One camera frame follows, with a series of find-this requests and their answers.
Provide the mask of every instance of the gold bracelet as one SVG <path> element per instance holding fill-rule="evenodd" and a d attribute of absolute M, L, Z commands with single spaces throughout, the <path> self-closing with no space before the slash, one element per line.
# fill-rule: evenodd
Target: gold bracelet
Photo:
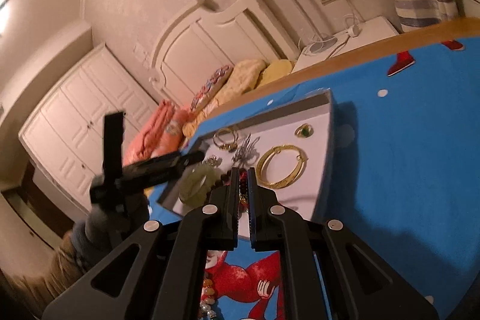
<path fill-rule="evenodd" d="M 226 132 L 226 133 L 231 133 L 233 136 L 233 141 L 231 143 L 226 143 L 224 140 L 220 138 L 220 132 Z M 223 150 L 223 151 L 228 151 L 228 152 L 233 152 L 234 150 L 237 149 L 238 144 L 237 144 L 237 139 L 238 139 L 238 134 L 235 132 L 232 128 L 220 128 L 218 129 L 217 132 L 213 135 L 213 143 L 218 147 L 218 149 Z"/>
<path fill-rule="evenodd" d="M 262 179 L 263 169 L 268 165 L 270 160 L 276 154 L 282 152 L 283 150 L 294 150 L 298 152 L 297 166 L 293 169 L 293 171 L 289 174 L 289 176 L 282 179 L 281 181 L 268 183 L 267 181 Z M 292 144 L 284 144 L 284 145 L 279 145 L 279 146 L 270 148 L 267 152 L 265 152 L 265 154 L 263 154 L 260 160 L 258 160 L 257 166 L 255 167 L 255 174 L 257 175 L 258 183 L 262 186 L 267 186 L 273 189 L 280 189 L 283 187 L 290 186 L 302 175 L 305 165 L 307 163 L 307 159 L 308 158 L 305 152 Z"/>

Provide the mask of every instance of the wooden bed frame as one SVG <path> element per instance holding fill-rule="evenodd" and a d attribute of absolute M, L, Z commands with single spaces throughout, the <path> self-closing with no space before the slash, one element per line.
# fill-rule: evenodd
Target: wooden bed frame
<path fill-rule="evenodd" d="M 266 95 L 283 90 L 284 88 L 289 88 L 317 77 L 334 74 L 347 68 L 356 67 L 357 65 L 368 63 L 384 56 L 409 51 L 426 45 L 437 44 L 441 41 L 476 36 L 480 36 L 480 19 L 472 17 L 457 18 L 452 21 L 446 21 L 416 31 L 403 33 L 342 53 L 334 58 L 289 74 L 273 83 L 249 91 L 214 109 L 210 113 L 209 118 L 228 112 L 239 106 L 265 97 Z"/>
<path fill-rule="evenodd" d="M 190 104 L 223 65 L 263 59 L 297 60 L 299 50 L 263 0 L 237 0 L 213 12 L 205 0 L 181 10 L 160 33 L 150 58 L 150 82 L 178 105 Z"/>

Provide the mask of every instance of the cartoon print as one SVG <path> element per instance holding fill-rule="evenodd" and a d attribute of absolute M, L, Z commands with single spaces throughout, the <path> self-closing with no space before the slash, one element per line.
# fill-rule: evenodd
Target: cartoon print
<path fill-rule="evenodd" d="M 225 262 L 228 251 L 208 251 L 205 272 L 213 281 L 215 297 L 227 297 L 244 303 L 255 302 L 248 314 L 252 320 L 265 320 L 265 311 L 270 298 L 278 287 L 277 317 L 285 320 L 283 287 L 280 271 L 280 254 L 275 252 L 257 262 L 243 267 Z"/>
<path fill-rule="evenodd" d="M 463 51 L 465 49 L 465 46 L 457 40 L 442 41 L 441 44 L 451 51 Z M 390 67 L 387 76 L 398 74 L 400 71 L 403 71 L 405 68 L 410 67 L 413 64 L 415 64 L 415 59 L 409 51 L 399 52 L 397 53 L 397 61 L 392 67 Z"/>

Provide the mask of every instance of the white polka dot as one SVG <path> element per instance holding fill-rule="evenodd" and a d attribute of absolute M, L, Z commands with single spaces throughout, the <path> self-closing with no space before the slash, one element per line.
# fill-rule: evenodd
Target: white polka dot
<path fill-rule="evenodd" d="M 342 125 L 335 131 L 335 145 L 346 148 L 355 140 L 355 131 L 349 124 Z"/>

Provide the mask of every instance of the wardrobe door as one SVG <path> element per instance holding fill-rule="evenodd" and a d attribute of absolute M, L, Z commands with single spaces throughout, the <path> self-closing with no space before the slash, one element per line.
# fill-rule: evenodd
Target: wardrobe door
<path fill-rule="evenodd" d="M 62 90 L 55 91 L 40 110 L 70 150 L 95 174 L 102 172 L 102 137 L 75 109 Z"/>
<path fill-rule="evenodd" d="M 137 130 L 142 128 L 157 108 L 155 101 L 107 48 L 88 59 L 82 69 L 117 109 L 125 110 L 126 118 Z"/>
<path fill-rule="evenodd" d="M 94 173 L 68 148 L 39 112 L 22 135 L 33 157 L 67 193 L 90 209 L 89 189 Z"/>
<path fill-rule="evenodd" d="M 117 108 L 95 86 L 85 71 L 78 69 L 60 89 L 88 124 L 102 136 L 104 115 L 108 112 L 116 112 Z"/>

